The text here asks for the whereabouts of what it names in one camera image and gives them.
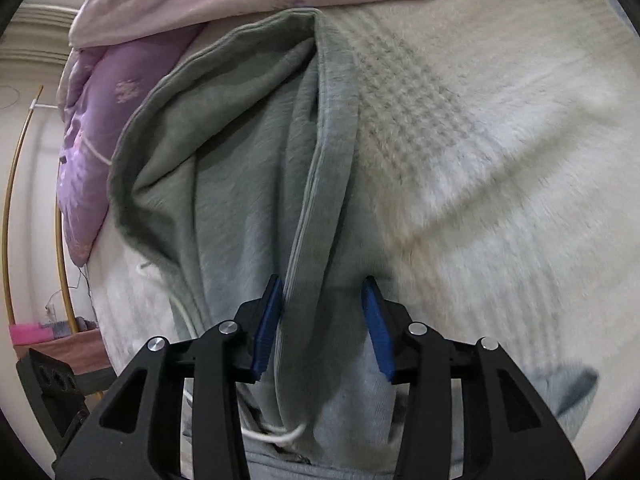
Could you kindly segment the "grey hooded sweatshirt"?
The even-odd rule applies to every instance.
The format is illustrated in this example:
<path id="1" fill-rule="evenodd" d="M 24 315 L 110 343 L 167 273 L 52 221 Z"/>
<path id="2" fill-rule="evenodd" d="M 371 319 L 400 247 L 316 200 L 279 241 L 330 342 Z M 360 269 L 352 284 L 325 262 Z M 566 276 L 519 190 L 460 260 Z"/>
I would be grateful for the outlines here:
<path id="1" fill-rule="evenodd" d="M 243 25 L 167 75 L 131 117 L 110 181 L 126 242 L 202 332 L 272 274 L 284 312 L 243 422 L 303 426 L 249 443 L 255 479 L 387 479 L 408 391 L 375 363 L 361 281 L 448 337 L 491 336 L 565 440 L 598 375 L 561 360 L 559 289 L 518 166 L 544 150 L 474 122 L 390 6 L 289 10 Z"/>

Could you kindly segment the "white fleece blanket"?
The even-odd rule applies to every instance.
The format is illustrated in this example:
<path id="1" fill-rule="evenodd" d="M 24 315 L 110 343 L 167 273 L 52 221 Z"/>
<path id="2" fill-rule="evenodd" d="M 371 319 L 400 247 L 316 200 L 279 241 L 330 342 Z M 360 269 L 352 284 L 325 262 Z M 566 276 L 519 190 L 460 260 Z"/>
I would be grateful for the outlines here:
<path id="1" fill-rule="evenodd" d="M 497 339 L 593 472 L 639 407 L 639 39 L 608 0 L 414 0 L 211 24 L 131 119 L 89 261 L 106 352 L 285 306 L 239 392 L 257 479 L 387 479 L 408 391 L 373 275 Z"/>

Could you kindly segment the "purple floral quilt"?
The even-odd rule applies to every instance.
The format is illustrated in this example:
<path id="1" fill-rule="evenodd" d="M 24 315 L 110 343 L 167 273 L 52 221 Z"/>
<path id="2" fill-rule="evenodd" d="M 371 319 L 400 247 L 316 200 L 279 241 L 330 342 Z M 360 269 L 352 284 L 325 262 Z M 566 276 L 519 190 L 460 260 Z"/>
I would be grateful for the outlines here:
<path id="1" fill-rule="evenodd" d="M 107 178 L 122 129 L 208 23 L 380 1 L 386 0 L 85 0 L 58 85 L 64 124 L 58 206 L 73 263 L 86 264 L 106 217 Z"/>

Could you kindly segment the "pink box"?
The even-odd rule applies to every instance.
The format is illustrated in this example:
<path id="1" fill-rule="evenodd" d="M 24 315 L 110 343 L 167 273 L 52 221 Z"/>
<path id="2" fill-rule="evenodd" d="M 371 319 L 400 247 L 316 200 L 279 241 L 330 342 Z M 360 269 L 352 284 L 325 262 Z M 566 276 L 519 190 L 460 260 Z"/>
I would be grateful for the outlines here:
<path id="1" fill-rule="evenodd" d="M 14 346 L 30 346 L 54 339 L 52 327 L 39 323 L 13 324 L 9 326 Z"/>

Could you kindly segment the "wooden clothes rack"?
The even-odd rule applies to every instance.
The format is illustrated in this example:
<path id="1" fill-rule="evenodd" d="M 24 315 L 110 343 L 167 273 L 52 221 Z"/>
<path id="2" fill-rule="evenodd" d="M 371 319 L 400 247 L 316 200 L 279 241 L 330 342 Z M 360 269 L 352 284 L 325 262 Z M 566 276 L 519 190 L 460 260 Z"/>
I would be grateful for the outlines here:
<path id="1" fill-rule="evenodd" d="M 56 210 L 63 128 L 52 89 L 1 83 L 1 298 L 16 324 L 66 319 Z"/>

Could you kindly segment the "brown side table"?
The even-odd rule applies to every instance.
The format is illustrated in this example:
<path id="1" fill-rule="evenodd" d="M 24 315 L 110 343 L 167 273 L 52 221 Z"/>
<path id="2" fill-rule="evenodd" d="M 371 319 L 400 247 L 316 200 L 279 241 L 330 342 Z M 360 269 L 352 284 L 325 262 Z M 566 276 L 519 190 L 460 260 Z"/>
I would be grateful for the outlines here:
<path id="1" fill-rule="evenodd" d="M 85 396 L 107 390 L 116 379 L 98 328 L 39 344 L 14 344 L 13 349 L 19 359 L 29 349 L 34 349 L 66 363 L 72 368 Z"/>

